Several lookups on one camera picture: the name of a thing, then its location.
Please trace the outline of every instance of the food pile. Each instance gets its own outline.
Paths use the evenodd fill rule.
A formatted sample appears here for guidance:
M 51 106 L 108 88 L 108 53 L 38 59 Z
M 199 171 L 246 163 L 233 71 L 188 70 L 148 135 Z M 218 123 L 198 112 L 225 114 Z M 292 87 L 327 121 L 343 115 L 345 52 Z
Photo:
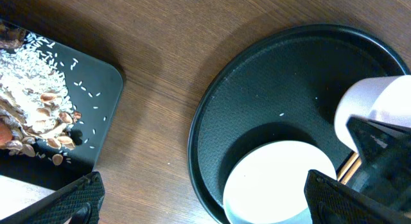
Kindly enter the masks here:
M 23 43 L 25 34 L 0 21 L 0 150 L 35 157 L 33 145 L 41 140 L 50 148 L 73 150 L 69 131 L 81 113 L 73 110 L 53 56 L 38 50 L 49 41 L 28 33 Z M 55 165 L 62 160 L 61 154 L 52 159 Z

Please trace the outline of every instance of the black round tray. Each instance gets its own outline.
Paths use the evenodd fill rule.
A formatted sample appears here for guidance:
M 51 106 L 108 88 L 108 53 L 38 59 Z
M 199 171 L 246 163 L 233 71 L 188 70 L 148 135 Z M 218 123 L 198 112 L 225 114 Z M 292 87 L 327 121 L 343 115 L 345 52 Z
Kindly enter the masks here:
M 350 153 L 333 128 L 344 92 L 364 78 L 409 73 L 382 41 L 345 26 L 301 26 L 253 44 L 210 84 L 191 124 L 188 168 L 201 204 L 228 223 L 227 177 L 242 156 L 267 142 L 308 142 L 338 169 Z

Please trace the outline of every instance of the wood grain surface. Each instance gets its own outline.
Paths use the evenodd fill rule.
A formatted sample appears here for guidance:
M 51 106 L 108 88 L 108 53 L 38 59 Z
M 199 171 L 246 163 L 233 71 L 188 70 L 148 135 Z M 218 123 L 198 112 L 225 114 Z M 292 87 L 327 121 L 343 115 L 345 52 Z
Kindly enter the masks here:
M 214 223 L 189 180 L 189 126 L 213 78 L 253 42 L 331 22 L 375 34 L 411 64 L 411 0 L 0 0 L 0 16 L 127 78 L 96 168 L 100 223 Z

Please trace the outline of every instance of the black tray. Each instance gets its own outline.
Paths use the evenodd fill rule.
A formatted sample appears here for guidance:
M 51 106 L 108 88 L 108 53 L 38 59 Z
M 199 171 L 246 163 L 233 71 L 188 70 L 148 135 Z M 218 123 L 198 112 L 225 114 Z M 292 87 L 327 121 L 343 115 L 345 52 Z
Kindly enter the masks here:
M 57 190 L 90 173 L 96 165 L 123 92 L 123 78 L 113 66 L 62 44 L 55 43 L 50 48 L 43 42 L 39 50 L 53 53 L 53 58 L 59 63 L 58 70 L 66 75 L 70 100 L 76 110 L 82 113 L 80 121 L 83 121 L 83 124 L 76 123 L 71 132 L 76 148 L 73 151 L 61 149 L 67 152 L 67 156 L 59 166 L 54 166 L 48 158 L 60 150 L 50 148 L 42 141 L 37 141 L 34 149 L 46 155 L 43 159 L 38 156 L 9 156 L 8 151 L 0 151 L 0 175 Z M 74 58 L 78 64 L 71 70 Z
M 345 26 L 302 26 L 253 44 L 210 84 L 191 124 L 188 168 L 201 204 L 228 223 L 222 207 L 227 177 L 264 143 L 308 142 L 338 169 L 351 152 L 333 128 L 344 92 L 364 78 L 409 73 L 382 41 Z

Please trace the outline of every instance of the shredded white food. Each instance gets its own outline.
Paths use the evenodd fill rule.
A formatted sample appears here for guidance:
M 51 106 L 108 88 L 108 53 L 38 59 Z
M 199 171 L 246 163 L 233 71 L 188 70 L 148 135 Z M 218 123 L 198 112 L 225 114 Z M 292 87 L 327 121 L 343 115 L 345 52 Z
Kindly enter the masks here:
M 58 118 L 59 113 L 73 113 L 73 104 L 65 99 L 68 94 L 64 73 L 55 70 L 54 58 L 42 58 L 44 53 L 32 45 L 35 41 L 44 41 L 45 38 L 38 37 L 34 33 L 28 35 L 30 43 L 15 49 L 15 54 L 0 50 L 0 98 L 11 95 L 15 104 L 24 112 L 26 125 L 31 126 L 38 120 L 36 109 L 43 107 L 40 95 L 44 92 L 55 93 L 61 103 L 51 111 L 50 119 Z

